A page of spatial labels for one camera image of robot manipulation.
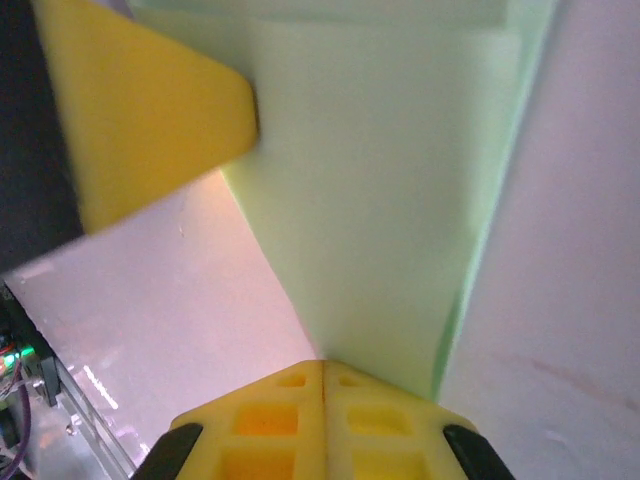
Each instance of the white wall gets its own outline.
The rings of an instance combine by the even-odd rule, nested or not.
[[[640,4],[551,47],[443,402],[517,478],[640,478]]]
[[[218,173],[9,284],[138,461],[177,415],[315,357]]]

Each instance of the yellow foam block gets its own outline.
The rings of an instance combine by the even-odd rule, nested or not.
[[[204,428],[178,480],[464,480],[473,425],[346,365],[302,362],[178,417]]]
[[[250,149],[233,70],[86,0],[34,0],[87,232]]]

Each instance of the green led light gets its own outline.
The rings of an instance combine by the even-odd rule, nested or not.
[[[9,355],[4,356],[4,366],[10,368],[16,362],[18,357],[10,353]]]
[[[33,349],[33,347],[25,347],[20,353],[10,353],[8,355],[5,355],[2,360],[4,362],[5,368],[11,368],[13,367],[13,364],[16,363],[16,360],[18,360],[20,357],[28,357],[29,355],[33,355],[34,353],[35,350]]]

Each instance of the yellow plastic part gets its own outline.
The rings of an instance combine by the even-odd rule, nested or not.
[[[249,150],[233,70],[87,0],[34,0],[87,233]]]
[[[178,417],[204,430],[178,480],[466,480],[466,419],[346,365],[302,362]]]

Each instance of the light green foam panel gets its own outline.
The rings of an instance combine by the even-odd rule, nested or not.
[[[224,174],[319,352],[434,398],[556,1],[406,3],[132,7],[254,83]]]

